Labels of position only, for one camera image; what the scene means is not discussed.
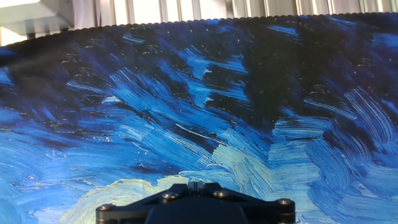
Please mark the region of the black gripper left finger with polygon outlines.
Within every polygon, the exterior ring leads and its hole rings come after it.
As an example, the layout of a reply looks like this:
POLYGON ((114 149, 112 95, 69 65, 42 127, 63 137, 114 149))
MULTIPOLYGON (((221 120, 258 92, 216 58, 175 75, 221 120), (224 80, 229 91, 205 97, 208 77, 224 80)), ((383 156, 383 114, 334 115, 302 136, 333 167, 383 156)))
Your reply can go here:
POLYGON ((173 184, 166 190, 130 203, 129 205, 117 206, 112 203, 106 203, 96 208, 95 223, 145 223, 150 212, 156 206, 173 202, 176 199, 192 196, 196 192, 197 183, 189 182, 187 184, 173 184))

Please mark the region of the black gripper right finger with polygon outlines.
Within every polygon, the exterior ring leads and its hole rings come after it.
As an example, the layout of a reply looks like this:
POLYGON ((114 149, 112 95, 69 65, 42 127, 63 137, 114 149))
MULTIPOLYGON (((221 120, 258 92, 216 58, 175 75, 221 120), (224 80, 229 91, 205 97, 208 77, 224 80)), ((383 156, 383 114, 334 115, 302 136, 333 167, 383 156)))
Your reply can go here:
POLYGON ((295 202, 289 198, 264 201, 231 189, 216 182, 196 183, 196 196, 210 198, 204 207, 223 221, 244 219, 245 223, 291 224, 295 223, 295 202))

